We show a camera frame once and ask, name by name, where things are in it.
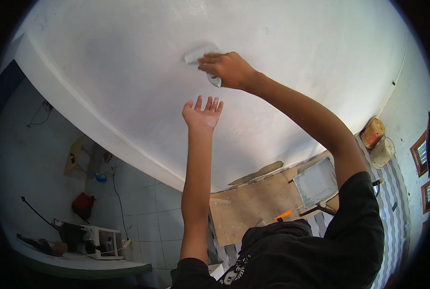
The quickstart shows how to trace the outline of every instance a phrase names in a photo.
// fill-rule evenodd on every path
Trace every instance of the bucket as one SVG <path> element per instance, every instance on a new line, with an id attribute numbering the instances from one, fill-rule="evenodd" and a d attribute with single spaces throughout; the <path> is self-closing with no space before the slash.
<path id="1" fill-rule="evenodd" d="M 385 135 L 385 127 L 382 122 L 375 118 L 370 124 L 361 132 L 361 141 L 368 149 L 373 149 L 374 146 Z"/>
<path id="2" fill-rule="evenodd" d="M 386 137 L 370 153 L 371 164 L 376 168 L 382 168 L 395 155 L 395 145 Z"/>

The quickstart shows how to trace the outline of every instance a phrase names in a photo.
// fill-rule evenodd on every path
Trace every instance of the paint tray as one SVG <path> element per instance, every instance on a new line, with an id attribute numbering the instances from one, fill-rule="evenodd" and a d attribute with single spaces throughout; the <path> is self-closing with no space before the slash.
<path id="1" fill-rule="evenodd" d="M 295 176 L 294 183 L 306 209 L 338 190 L 334 165 L 328 156 Z"/>

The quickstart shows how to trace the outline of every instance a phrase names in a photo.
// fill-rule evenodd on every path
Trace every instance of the person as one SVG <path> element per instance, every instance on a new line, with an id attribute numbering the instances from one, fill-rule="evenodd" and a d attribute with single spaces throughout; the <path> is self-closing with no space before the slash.
<path id="1" fill-rule="evenodd" d="M 210 53 L 199 69 L 282 111 L 334 157 L 339 210 L 323 238 L 304 220 L 247 230 L 236 263 L 215 280 L 208 273 L 206 230 L 210 198 L 212 135 L 223 110 L 218 98 L 188 101 L 188 164 L 181 210 L 184 234 L 180 261 L 171 271 L 172 288 L 365 288 L 383 259 L 384 231 L 370 176 L 354 136 L 313 99 L 254 70 L 239 54 Z"/>

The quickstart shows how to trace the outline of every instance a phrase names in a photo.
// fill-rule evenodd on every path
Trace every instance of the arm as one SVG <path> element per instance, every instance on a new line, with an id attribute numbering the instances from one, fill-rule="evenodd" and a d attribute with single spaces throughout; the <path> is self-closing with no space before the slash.
<path id="1" fill-rule="evenodd" d="M 222 79 L 222 86 L 266 100 L 327 148 L 334 157 L 339 188 L 357 172 L 366 171 L 353 134 L 326 107 L 255 71 L 236 52 L 206 54 L 199 62 L 200 70 Z"/>
<path id="2" fill-rule="evenodd" d="M 201 110 L 202 95 L 183 108 L 183 117 L 188 124 L 188 165 L 184 183 L 181 212 L 184 221 L 183 243 L 180 260 L 196 258 L 208 262 L 206 231 L 210 199 L 210 173 L 212 164 L 212 135 L 223 109 L 218 98 L 212 103 L 207 100 L 205 110 Z"/>

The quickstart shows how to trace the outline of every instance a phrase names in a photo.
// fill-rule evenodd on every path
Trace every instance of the raised hand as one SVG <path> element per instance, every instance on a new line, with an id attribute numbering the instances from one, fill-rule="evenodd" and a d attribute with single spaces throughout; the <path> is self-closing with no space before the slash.
<path id="1" fill-rule="evenodd" d="M 200 70 L 220 77 L 223 87 L 246 90 L 257 73 L 236 52 L 208 53 L 197 61 L 200 63 Z"/>
<path id="2" fill-rule="evenodd" d="M 190 130 L 202 129 L 211 130 L 213 132 L 223 110 L 223 101 L 218 103 L 218 97 L 216 97 L 212 102 L 212 96 L 209 96 L 205 109 L 202 111 L 202 95 L 199 95 L 194 109 L 192 108 L 193 104 L 194 102 L 191 99 L 183 107 L 182 114 L 188 128 Z"/>

